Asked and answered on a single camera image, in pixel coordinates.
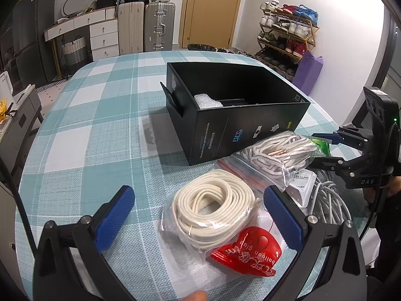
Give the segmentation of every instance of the tablecloth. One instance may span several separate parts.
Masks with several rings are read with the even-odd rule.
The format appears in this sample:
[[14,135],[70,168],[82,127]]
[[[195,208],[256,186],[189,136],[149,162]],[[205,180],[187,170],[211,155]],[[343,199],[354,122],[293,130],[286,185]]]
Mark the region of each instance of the tablecloth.
[[[168,241],[158,230],[166,199],[210,166],[188,166],[160,87],[166,63],[182,61],[264,66],[236,54],[165,51],[99,60],[77,71],[42,123],[23,170],[19,192],[36,243],[46,221],[63,225],[93,215],[122,185],[129,185],[135,206],[104,256],[138,301],[176,300],[194,287],[207,289],[211,301],[262,300],[290,264],[293,250],[283,253],[275,277],[240,276],[216,263],[193,262],[177,241]],[[337,128],[311,101],[296,132],[311,135]],[[332,154],[345,159],[359,155],[343,145]],[[362,194],[344,190],[342,195],[360,228],[366,221]],[[15,231],[21,277],[32,297],[34,260],[18,213]],[[316,279],[324,254],[304,291]]]

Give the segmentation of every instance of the screw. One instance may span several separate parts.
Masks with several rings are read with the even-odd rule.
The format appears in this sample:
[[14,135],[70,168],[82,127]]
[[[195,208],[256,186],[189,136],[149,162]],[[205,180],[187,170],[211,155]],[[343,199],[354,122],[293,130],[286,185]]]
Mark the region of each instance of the screw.
[[89,224],[91,222],[91,220],[92,220],[91,216],[85,215],[85,216],[82,216],[82,218],[80,219],[80,222],[82,224]]
[[318,222],[318,218],[315,215],[309,215],[308,222],[312,223],[312,224],[316,224]]
[[54,221],[48,221],[45,224],[45,228],[51,229],[56,223]]
[[349,219],[346,219],[344,221],[344,223],[345,223],[345,226],[350,228],[350,229],[352,229],[354,227],[354,223],[352,221],[350,221]]

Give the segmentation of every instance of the human hand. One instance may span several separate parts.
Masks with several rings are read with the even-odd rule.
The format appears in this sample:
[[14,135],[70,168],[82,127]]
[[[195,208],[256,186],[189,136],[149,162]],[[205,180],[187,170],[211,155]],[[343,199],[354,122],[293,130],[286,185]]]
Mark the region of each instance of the human hand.
[[183,301],[207,301],[207,295],[203,291],[196,291],[188,295]]
[[[401,191],[401,177],[391,177],[388,184],[382,188],[387,188],[387,197],[394,196],[398,192]],[[374,195],[375,195],[374,188],[364,188],[363,189],[363,197],[368,203],[374,202]]]

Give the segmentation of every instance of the white cable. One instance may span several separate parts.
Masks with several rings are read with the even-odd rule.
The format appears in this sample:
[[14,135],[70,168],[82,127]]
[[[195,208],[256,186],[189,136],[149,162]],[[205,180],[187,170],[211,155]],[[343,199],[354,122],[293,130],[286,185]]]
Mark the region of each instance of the white cable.
[[316,150],[310,139],[286,131],[244,149],[241,155],[279,189],[285,189],[291,175],[306,167],[306,160],[314,156]]
[[[200,211],[216,201],[220,208],[211,214]],[[255,204],[252,189],[230,172],[216,169],[183,186],[174,195],[171,212],[181,233],[191,245],[209,250],[235,236],[248,220]]]
[[324,223],[330,224],[341,224],[344,219],[352,220],[348,207],[337,193],[336,184],[331,181],[331,174],[326,171],[321,173],[327,181],[321,182],[318,177],[316,178],[308,214],[315,215]]

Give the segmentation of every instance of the blue rubber fingertip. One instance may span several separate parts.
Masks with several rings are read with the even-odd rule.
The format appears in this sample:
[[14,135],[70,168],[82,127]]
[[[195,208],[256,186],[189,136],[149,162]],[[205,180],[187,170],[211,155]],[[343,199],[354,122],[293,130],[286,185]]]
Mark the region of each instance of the blue rubber fingertip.
[[288,247],[300,252],[304,245],[302,229],[272,188],[265,189],[263,203]]
[[111,247],[134,204],[134,190],[127,187],[96,229],[95,246],[99,252]]

